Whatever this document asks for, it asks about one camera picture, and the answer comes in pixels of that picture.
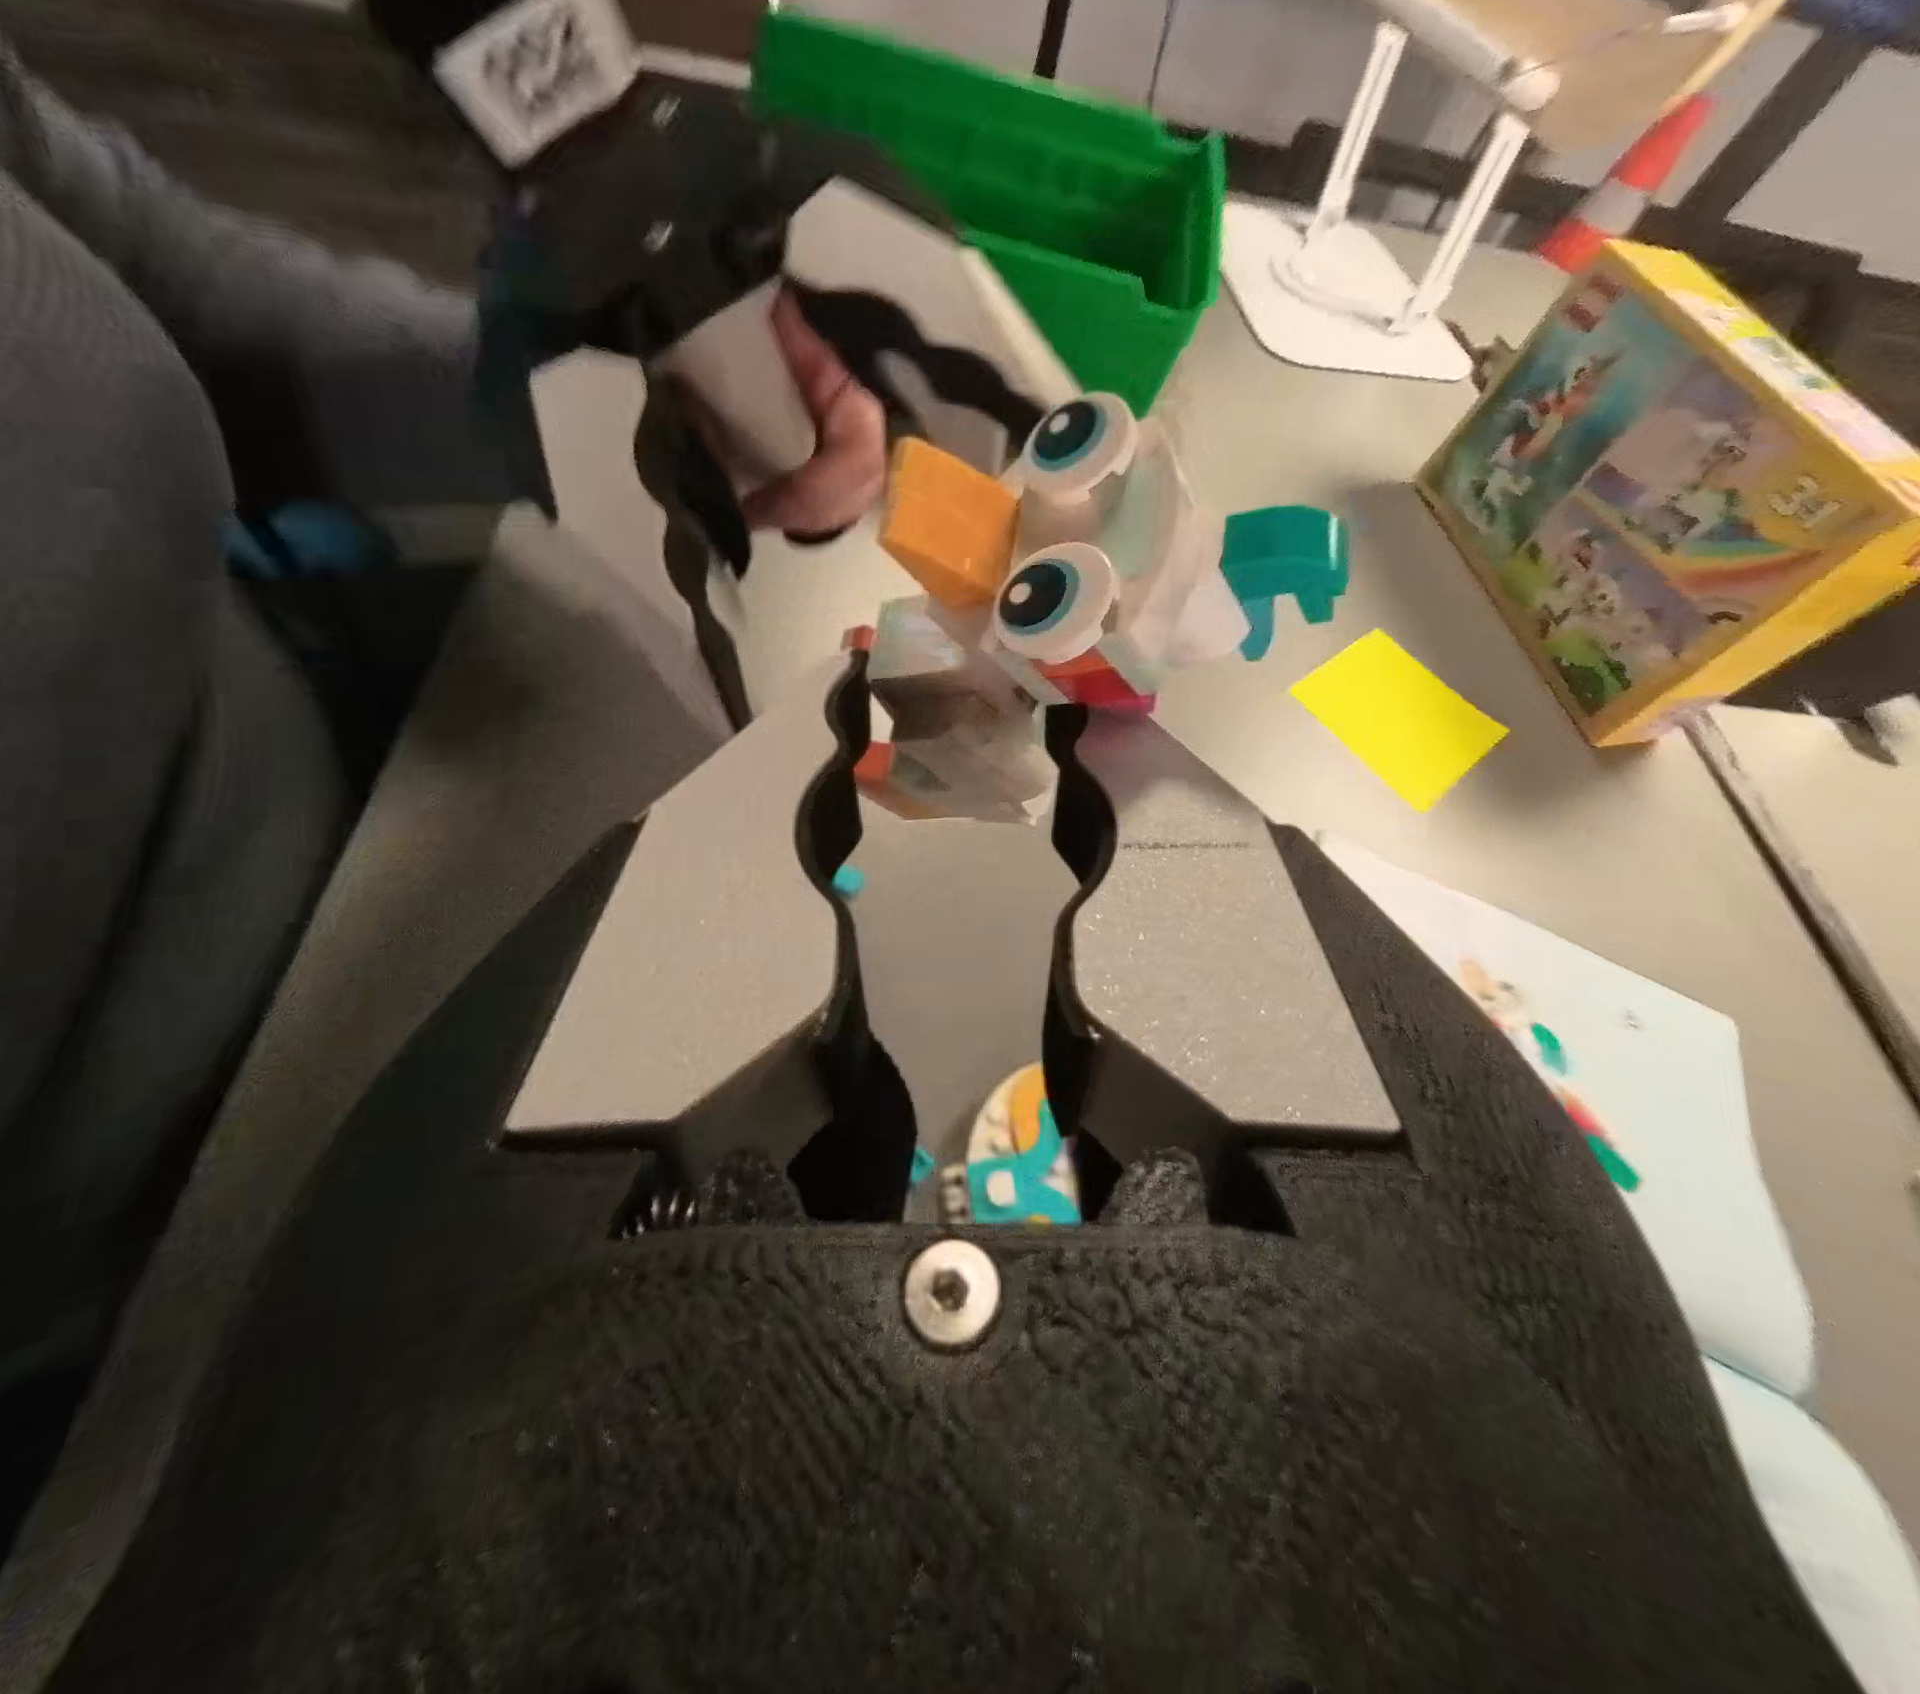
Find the lego instruction booklet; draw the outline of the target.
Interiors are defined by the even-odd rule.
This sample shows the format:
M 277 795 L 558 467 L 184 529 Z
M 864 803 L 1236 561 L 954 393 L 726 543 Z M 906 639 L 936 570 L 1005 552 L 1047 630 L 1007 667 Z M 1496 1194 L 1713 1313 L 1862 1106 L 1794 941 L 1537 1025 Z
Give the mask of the lego instruction booklet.
M 1313 834 L 1582 1131 L 1678 1300 L 1764 1523 L 1864 1690 L 1919 1688 L 1916 1557 L 1814 1417 L 1812 1298 L 1733 1018 L 1330 830 Z

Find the person's left forearm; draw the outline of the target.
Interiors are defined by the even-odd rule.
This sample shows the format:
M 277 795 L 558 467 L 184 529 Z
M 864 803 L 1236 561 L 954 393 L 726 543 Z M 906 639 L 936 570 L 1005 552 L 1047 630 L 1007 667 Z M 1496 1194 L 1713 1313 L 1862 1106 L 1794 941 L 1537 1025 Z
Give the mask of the person's left forearm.
M 472 393 L 478 309 L 184 183 L 2 47 L 4 173 L 164 328 L 223 429 L 243 500 L 504 506 L 511 447 Z

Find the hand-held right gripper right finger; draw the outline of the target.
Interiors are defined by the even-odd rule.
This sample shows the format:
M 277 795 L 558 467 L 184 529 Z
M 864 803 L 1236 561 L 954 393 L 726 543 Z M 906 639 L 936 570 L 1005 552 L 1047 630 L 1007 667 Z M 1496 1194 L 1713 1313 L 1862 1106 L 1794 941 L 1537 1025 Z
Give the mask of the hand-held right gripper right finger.
M 1043 1020 L 1084 1217 L 1154 1154 L 1283 1226 L 1259 1157 L 1393 1150 L 1403 1121 L 1260 807 L 1147 715 L 1056 706 L 1051 841 L 1072 890 Z

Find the yellow lego box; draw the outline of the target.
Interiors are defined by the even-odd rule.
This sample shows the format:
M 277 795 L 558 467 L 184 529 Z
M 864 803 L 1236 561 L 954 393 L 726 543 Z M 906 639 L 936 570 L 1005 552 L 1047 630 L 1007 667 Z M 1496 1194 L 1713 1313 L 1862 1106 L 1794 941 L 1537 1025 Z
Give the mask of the yellow lego box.
M 1611 237 L 1414 488 L 1594 748 L 1906 593 L 1916 447 L 1684 252 Z

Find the blue object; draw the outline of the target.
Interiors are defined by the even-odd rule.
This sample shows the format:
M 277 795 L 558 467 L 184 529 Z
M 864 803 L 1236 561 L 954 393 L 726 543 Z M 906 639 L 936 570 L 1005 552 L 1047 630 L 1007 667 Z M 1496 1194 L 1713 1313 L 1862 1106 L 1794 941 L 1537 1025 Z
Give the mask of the blue object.
M 371 577 L 400 564 L 388 529 L 325 500 L 234 510 L 221 523 L 221 552 L 229 574 L 252 584 Z

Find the person's grey clothed body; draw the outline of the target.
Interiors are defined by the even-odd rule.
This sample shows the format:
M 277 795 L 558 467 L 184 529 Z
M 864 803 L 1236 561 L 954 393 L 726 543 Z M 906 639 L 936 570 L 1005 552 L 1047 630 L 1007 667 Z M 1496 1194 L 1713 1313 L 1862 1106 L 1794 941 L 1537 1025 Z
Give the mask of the person's grey clothed body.
M 229 453 L 4 178 L 2 1379 L 78 1378 L 325 883 L 339 763 L 229 575 Z

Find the person's left hand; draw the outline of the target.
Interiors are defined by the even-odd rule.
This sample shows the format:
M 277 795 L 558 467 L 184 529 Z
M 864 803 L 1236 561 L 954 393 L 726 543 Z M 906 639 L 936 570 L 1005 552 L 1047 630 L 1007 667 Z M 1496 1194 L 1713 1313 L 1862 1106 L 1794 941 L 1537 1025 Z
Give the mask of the person's left hand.
M 884 494 L 887 409 L 806 319 L 793 289 L 781 289 L 771 325 L 812 424 L 815 447 L 801 467 L 746 494 L 741 513 L 753 532 L 781 532 L 799 543 L 835 539 Z

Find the lego bird model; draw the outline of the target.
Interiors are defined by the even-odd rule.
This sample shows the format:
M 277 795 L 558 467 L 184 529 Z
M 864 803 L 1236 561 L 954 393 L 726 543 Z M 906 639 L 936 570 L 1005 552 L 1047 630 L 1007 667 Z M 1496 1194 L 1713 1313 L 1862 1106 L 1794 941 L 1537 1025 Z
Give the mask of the lego bird model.
M 877 542 L 918 593 L 848 638 L 889 722 L 855 779 L 898 817 L 1031 821 L 1047 714 L 1150 718 L 1179 674 L 1263 659 L 1281 601 L 1327 626 L 1350 584 L 1341 517 L 1207 506 L 1164 418 L 1108 391 L 998 474 L 897 442 Z

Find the orange traffic cone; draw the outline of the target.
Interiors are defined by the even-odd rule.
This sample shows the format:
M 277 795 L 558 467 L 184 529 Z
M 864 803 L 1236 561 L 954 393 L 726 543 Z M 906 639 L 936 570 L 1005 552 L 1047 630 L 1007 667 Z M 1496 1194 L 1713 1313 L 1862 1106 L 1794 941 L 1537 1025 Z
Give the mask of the orange traffic cone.
M 1537 244 L 1549 265 L 1577 273 L 1608 244 L 1628 240 L 1713 116 L 1716 97 L 1694 92 L 1651 121 L 1590 185 L 1577 205 Z

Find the green plastic bin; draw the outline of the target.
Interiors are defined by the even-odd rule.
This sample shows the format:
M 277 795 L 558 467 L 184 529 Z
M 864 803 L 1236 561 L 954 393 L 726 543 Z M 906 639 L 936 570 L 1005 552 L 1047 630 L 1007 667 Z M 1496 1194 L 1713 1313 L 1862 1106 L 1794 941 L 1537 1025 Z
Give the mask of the green plastic bin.
M 1153 412 L 1219 297 L 1219 135 L 794 7 L 760 17 L 751 92 L 765 116 L 877 145 L 1081 385 Z

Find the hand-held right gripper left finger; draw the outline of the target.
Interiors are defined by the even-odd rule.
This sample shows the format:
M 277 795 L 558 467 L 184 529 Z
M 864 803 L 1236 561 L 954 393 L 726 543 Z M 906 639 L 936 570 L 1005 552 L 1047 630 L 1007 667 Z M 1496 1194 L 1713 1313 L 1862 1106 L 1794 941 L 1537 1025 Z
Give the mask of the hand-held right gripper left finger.
M 898 1222 L 918 1145 L 850 901 L 867 657 L 836 654 L 641 817 L 503 1117 L 528 1151 L 760 1154 L 809 1213 Z

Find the white stand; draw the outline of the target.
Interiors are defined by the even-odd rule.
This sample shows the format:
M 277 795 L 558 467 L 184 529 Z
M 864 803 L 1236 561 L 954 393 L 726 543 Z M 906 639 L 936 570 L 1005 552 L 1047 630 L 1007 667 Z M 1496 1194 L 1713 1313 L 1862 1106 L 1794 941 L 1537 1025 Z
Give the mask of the white stand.
M 1543 55 L 1487 25 L 1463 0 L 1358 1 L 1373 7 L 1377 25 L 1313 205 L 1228 201 L 1221 273 L 1250 334 L 1277 359 L 1345 375 L 1458 383 L 1472 365 L 1442 307 L 1500 187 L 1520 164 L 1534 119 L 1563 92 L 1572 64 L 1640 36 L 1736 31 L 1751 4 L 1646 0 L 1660 6 L 1657 15 Z M 1493 100 L 1467 185 L 1419 273 L 1409 273 L 1381 236 L 1353 216 L 1386 97 L 1410 47 Z

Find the yellow square sheet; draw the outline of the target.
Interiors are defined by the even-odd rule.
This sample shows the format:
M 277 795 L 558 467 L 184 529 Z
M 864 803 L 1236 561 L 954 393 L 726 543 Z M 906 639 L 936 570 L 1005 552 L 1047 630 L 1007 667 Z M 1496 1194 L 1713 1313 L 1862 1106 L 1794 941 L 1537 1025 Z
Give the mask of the yellow square sheet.
M 1416 813 L 1431 813 L 1507 740 L 1510 727 L 1381 627 L 1289 688 L 1371 776 Z

